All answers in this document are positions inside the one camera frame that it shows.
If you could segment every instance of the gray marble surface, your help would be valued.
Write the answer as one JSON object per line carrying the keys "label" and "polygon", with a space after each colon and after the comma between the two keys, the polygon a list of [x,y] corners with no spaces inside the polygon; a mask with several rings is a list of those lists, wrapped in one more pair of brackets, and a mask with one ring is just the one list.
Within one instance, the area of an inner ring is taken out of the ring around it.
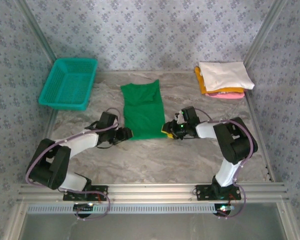
{"label": "gray marble surface", "polygon": [[[184,107],[195,106],[215,119],[241,117],[255,136],[245,99],[217,99],[202,95],[194,73],[103,72],[97,73],[86,111],[59,111],[51,139],[80,132],[98,120],[109,107],[123,112],[121,85],[147,84],[160,80],[165,120],[170,121]],[[198,113],[203,121],[206,117]],[[128,140],[109,149],[96,147],[70,160],[69,170],[97,183],[209,183],[222,163],[215,139]],[[242,169],[239,181],[267,181],[266,163],[255,153]]]}

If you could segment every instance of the floral pattern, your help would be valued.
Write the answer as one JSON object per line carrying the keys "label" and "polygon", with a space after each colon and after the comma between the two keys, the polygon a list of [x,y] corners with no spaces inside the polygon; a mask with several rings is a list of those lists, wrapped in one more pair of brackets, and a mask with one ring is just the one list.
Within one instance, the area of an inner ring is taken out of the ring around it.
{"label": "floral pattern", "polygon": [[0,0],[0,239],[49,118],[38,97],[51,65],[13,0]]}
{"label": "floral pattern", "polygon": [[272,0],[27,0],[57,57],[99,70],[189,70],[242,61]]}
{"label": "floral pattern", "polygon": [[287,2],[248,73],[272,169],[300,226],[300,0]]}

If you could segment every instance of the glass panel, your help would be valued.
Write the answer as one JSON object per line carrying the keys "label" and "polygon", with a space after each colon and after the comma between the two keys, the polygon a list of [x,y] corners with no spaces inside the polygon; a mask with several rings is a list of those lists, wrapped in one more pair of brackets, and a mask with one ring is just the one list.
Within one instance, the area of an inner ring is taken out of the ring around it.
{"label": "glass panel", "polygon": [[28,214],[21,240],[285,240],[276,204],[248,204],[235,218],[212,214],[109,214],[78,221],[72,214]]}

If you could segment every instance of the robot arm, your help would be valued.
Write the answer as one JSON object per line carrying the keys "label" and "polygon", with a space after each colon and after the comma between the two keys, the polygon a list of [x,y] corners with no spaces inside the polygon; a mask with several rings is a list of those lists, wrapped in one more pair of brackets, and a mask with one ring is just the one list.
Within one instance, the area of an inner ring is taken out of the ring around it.
{"label": "robot arm", "polygon": [[237,124],[230,122],[200,122],[196,110],[193,106],[190,106],[182,109],[179,113],[176,113],[173,121],[164,124],[162,132],[173,139],[182,140],[187,135],[197,139],[217,139],[223,155],[223,161],[218,173],[213,178],[212,182],[214,183],[212,184],[216,184],[215,189],[222,190],[222,188],[226,188],[233,184],[233,177],[240,167],[240,163],[250,152],[251,146],[249,139],[238,125],[245,128],[251,136],[253,153],[258,150],[256,140],[252,137],[242,119],[236,117],[233,118],[232,121]]}
{"label": "robot arm", "polygon": [[103,112],[100,120],[86,127],[80,136],[75,137],[74,135],[66,138],[71,139],[75,137],[71,141],[67,141],[66,139],[53,141],[48,138],[42,140],[28,166],[27,172],[44,150],[58,142],[63,143],[57,144],[39,159],[30,172],[29,179],[52,190],[58,188],[73,191],[87,190],[89,185],[91,185],[91,180],[77,173],[69,172],[69,160],[78,153],[89,148],[94,148],[103,142],[116,145],[119,142],[130,139],[133,136],[132,131],[126,127],[110,128],[98,133],[92,132],[93,130],[109,128],[115,125],[117,121],[118,117],[116,115]]}

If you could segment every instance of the green t-shirt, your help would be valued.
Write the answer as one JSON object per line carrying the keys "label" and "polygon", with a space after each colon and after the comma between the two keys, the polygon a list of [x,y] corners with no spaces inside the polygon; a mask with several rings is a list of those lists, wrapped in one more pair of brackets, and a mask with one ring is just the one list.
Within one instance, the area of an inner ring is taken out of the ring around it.
{"label": "green t-shirt", "polygon": [[149,84],[121,86],[124,98],[124,126],[133,132],[133,140],[166,138],[162,133],[165,124],[164,104],[159,80]]}

